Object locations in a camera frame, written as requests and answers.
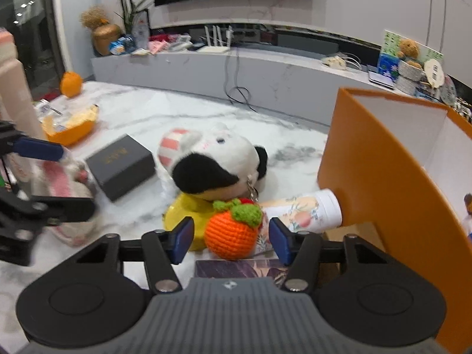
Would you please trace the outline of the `pink white plush item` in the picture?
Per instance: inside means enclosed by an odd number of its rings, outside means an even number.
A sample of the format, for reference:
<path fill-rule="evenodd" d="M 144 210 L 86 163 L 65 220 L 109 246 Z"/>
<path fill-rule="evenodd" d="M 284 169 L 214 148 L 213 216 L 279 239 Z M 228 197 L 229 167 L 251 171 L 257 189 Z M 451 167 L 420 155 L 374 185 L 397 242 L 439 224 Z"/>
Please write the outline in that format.
<path fill-rule="evenodd" d="M 94 185 L 84 162 L 75 159 L 65 149 L 60 161 L 23 158 L 15 153 L 6 157 L 6 166 L 18 185 L 21 199 L 32 196 L 94 197 Z M 96 216 L 87 221 L 68 222 L 54 227 L 51 232 L 63 243 L 84 245 L 96 229 Z"/>

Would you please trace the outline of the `green potted plant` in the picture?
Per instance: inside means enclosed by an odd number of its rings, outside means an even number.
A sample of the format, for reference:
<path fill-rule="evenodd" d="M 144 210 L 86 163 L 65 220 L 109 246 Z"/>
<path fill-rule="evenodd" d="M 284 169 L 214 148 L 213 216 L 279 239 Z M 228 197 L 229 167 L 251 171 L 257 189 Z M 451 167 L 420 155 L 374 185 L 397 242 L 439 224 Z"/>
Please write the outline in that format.
<path fill-rule="evenodd" d="M 135 19 L 143 11 L 147 10 L 153 2 L 151 0 L 119 0 L 121 12 L 115 14 L 122 20 L 125 35 L 130 35 L 135 24 Z"/>

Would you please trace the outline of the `long grey tv console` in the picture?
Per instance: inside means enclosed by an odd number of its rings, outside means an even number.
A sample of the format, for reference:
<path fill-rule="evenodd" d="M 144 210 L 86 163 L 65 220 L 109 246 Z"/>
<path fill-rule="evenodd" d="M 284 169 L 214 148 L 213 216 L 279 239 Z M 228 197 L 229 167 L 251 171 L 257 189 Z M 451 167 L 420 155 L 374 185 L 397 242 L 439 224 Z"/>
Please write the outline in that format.
<path fill-rule="evenodd" d="M 331 123 L 339 88 L 379 88 L 364 71 L 333 70 L 315 58 L 255 49 L 125 54 L 93 58 L 91 64 L 97 81 L 234 98 L 324 126 Z"/>

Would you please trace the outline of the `floral white cream tube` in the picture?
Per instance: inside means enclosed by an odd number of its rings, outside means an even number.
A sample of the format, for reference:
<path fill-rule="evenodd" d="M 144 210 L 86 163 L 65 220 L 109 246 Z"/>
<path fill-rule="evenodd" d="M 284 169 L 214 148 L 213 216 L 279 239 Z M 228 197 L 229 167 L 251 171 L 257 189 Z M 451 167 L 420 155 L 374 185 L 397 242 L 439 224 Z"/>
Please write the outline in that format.
<path fill-rule="evenodd" d="M 321 233 L 342 224 L 341 207 L 337 197 L 329 189 L 266 201 L 259 206 L 263 210 L 263 225 L 251 253 L 252 257 L 273 249 L 269 238 L 269 221 L 274 217 L 282 221 L 291 232 Z"/>

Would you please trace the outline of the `white round fan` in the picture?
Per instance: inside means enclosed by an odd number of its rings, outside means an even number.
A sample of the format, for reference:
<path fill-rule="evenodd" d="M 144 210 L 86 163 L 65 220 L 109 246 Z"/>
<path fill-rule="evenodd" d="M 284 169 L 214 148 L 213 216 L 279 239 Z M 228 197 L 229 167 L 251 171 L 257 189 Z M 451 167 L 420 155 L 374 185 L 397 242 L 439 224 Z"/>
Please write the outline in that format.
<path fill-rule="evenodd" d="M 432 88 L 438 89 L 443 86 L 445 74 L 440 61 L 431 58 L 424 62 L 423 69 L 426 79 Z"/>

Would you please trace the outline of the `orange fruit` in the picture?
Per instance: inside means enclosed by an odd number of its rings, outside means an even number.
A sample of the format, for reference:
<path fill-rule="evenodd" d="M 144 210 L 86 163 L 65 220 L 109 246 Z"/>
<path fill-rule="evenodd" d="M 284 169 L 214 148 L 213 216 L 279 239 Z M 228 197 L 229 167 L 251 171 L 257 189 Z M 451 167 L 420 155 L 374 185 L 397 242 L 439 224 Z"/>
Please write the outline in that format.
<path fill-rule="evenodd" d="M 67 98 L 78 96 L 82 92 L 82 77 L 73 71 L 65 72 L 60 82 L 60 90 Z"/>

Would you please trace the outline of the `white wifi router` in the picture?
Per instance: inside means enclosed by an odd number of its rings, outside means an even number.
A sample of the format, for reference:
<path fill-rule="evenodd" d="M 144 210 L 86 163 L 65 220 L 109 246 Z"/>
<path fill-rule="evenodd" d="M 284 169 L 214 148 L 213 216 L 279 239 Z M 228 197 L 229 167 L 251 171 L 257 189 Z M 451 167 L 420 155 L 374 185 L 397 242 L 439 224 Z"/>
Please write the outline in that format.
<path fill-rule="evenodd" d="M 230 51 L 233 40 L 233 29 L 229 26 L 225 35 L 222 35 L 222 29 L 218 26 L 212 26 L 213 34 L 210 34 L 209 27 L 205 27 L 206 45 L 197 50 L 198 53 L 207 54 L 225 54 Z"/>

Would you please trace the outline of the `orange crochet fruit keychain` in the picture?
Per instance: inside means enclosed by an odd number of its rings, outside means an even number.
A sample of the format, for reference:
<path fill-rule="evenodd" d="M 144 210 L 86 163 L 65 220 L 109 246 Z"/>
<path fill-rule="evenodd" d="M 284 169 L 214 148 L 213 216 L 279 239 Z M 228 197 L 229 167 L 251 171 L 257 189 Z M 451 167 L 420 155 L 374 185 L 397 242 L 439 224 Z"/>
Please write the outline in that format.
<path fill-rule="evenodd" d="M 214 201 L 213 209 L 204 232 L 206 247 L 224 260 L 249 257 L 263 224 L 263 210 L 252 200 L 240 198 Z"/>

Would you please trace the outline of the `orange peel bowl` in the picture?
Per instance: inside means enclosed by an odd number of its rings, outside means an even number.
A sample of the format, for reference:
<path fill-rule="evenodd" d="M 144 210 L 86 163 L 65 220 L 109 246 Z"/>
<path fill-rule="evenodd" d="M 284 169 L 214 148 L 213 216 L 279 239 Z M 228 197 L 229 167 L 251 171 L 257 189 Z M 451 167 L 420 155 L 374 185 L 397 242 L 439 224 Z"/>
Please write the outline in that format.
<path fill-rule="evenodd" d="M 74 114 L 59 114 L 50 109 L 40 122 L 49 142 L 69 147 L 86 138 L 98 119 L 99 107 L 91 105 Z"/>

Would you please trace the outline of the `brown teddy bear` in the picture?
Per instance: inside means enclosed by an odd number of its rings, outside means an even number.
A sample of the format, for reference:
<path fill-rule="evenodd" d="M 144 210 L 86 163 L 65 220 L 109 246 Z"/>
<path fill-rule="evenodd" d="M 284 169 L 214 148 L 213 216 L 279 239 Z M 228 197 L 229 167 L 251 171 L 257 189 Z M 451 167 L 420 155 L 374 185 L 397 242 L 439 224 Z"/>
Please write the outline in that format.
<path fill-rule="evenodd" d="M 399 50 L 397 51 L 397 57 L 406 62 L 407 64 L 416 67 L 418 69 L 422 68 L 422 64 L 418 61 L 418 56 L 420 50 L 418 44 L 409 38 L 403 38 L 399 42 Z"/>

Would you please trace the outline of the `white black plush toy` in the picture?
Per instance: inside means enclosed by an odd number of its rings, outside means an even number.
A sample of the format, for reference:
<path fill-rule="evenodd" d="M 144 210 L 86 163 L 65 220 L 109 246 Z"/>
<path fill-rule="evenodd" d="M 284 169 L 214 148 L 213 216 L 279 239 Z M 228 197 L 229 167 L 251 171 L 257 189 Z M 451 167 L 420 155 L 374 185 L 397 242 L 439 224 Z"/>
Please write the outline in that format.
<path fill-rule="evenodd" d="M 174 129 L 159 143 L 159 177 L 183 194 L 206 201 L 231 200 L 257 189 L 268 154 L 225 125 L 210 130 Z"/>

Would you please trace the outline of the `orange storage box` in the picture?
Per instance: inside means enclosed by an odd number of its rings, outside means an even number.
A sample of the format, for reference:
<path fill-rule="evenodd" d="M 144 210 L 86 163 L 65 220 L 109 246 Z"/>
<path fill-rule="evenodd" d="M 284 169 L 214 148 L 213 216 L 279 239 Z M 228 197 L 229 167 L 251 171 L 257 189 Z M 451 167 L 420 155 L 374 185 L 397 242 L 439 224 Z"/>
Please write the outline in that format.
<path fill-rule="evenodd" d="M 446 299 L 437 341 L 471 347 L 471 125 L 451 108 L 380 90 L 341 88 L 318 170 L 344 224 L 375 224 L 386 251 Z"/>

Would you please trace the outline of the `yellow round pouch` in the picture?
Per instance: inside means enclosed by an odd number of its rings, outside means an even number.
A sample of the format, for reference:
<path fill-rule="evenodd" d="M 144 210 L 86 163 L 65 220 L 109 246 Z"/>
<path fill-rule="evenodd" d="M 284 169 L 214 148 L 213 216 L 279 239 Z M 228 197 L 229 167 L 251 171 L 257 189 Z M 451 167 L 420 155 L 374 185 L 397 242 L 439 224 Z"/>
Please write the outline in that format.
<path fill-rule="evenodd" d="M 194 220 L 194 239 L 190 251 L 202 251 L 206 248 L 204 234 L 207 221 L 214 215 L 213 203 L 191 196 L 179 194 L 163 215 L 166 231 L 171 231 L 183 218 Z"/>

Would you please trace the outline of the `black gift box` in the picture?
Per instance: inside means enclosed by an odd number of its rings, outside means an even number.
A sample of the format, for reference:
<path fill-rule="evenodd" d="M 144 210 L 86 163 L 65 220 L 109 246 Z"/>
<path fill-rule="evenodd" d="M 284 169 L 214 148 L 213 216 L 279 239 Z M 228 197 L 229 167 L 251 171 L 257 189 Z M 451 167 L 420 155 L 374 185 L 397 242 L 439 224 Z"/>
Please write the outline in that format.
<path fill-rule="evenodd" d="M 129 135 L 88 157 L 86 164 L 110 201 L 128 194 L 156 173 L 152 152 Z"/>

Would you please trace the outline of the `gold vase with dried flowers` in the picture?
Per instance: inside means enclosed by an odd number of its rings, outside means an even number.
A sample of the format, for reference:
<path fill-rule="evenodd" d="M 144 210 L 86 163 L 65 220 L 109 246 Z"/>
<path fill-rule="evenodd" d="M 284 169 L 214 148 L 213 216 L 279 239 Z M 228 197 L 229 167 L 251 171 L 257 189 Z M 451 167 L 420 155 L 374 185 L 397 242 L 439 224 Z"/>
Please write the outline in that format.
<path fill-rule="evenodd" d="M 92 6 L 80 15 L 83 27 L 91 33 L 94 49 L 101 56 L 110 54 L 110 44 L 117 41 L 121 35 L 121 28 L 110 22 L 107 13 L 101 6 Z"/>

